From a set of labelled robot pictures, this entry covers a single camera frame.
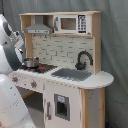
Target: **microwave control panel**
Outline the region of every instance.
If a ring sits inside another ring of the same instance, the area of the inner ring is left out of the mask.
[[[86,15],[78,15],[78,31],[86,33]]]

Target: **faucet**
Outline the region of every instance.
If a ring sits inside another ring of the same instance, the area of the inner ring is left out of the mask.
[[[81,58],[81,56],[82,56],[83,54],[86,54],[86,55],[88,56],[88,58],[89,58],[89,60],[90,60],[90,65],[93,65],[92,56],[91,56],[88,52],[82,51],[82,52],[80,52],[80,53],[78,54],[78,63],[77,63],[76,66],[75,66],[75,67],[77,68],[77,70],[83,70],[83,69],[85,69],[85,67],[86,67],[86,62],[84,62],[84,64],[82,64],[82,63],[80,62],[80,58]]]

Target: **countertop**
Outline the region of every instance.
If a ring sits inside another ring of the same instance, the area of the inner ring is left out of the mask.
[[[83,89],[103,88],[103,87],[111,85],[114,81],[114,77],[110,73],[107,73],[104,71],[100,71],[96,75],[91,75],[84,81],[72,81],[72,80],[67,80],[67,79],[51,76],[51,74],[53,72],[55,72],[59,69],[61,69],[61,68],[57,67],[57,68],[55,68],[51,71],[48,71],[47,73],[44,73],[44,74],[37,74],[37,73],[32,73],[32,72],[23,71],[23,70],[18,70],[17,72],[29,74],[29,75],[36,76],[36,77],[38,76],[44,80],[56,81],[56,82],[60,82],[63,84],[67,84],[70,86],[83,88]]]

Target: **sink basin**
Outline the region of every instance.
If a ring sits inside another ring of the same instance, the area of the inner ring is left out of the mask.
[[[89,76],[92,75],[91,72],[87,71],[80,71],[75,69],[69,69],[69,68],[62,68],[58,71],[51,74],[53,77],[60,77],[63,79],[73,80],[73,81],[84,81]]]

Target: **gray backdrop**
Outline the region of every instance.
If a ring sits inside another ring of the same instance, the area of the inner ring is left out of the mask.
[[[113,128],[128,128],[128,0],[4,0],[4,10],[19,31],[20,13],[103,11],[102,70],[115,77],[106,88],[106,120]]]

